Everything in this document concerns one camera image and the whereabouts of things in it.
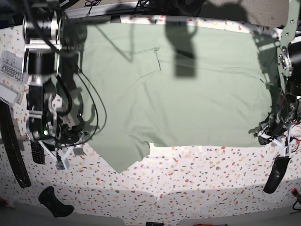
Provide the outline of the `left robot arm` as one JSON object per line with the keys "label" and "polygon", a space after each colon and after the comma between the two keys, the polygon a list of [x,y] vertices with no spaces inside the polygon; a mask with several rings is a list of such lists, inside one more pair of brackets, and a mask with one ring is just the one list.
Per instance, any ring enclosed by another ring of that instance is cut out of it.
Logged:
{"label": "left robot arm", "polygon": [[255,136],[261,145],[273,144],[280,157],[293,152],[292,130],[301,122],[301,2],[289,1],[287,23],[277,47],[279,104],[259,124]]}

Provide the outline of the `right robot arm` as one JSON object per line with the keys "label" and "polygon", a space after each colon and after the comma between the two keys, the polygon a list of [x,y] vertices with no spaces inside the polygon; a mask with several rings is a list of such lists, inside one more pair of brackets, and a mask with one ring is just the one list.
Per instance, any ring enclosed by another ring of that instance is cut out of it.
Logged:
{"label": "right robot arm", "polygon": [[26,130],[32,155],[43,164],[43,155],[48,153],[57,170],[67,170],[69,155],[82,147],[87,136],[82,107],[77,112],[78,123],[71,124],[73,100],[59,71],[62,57],[73,57],[77,47],[63,46],[66,15],[59,1],[24,0],[22,7],[23,73],[29,76]]}

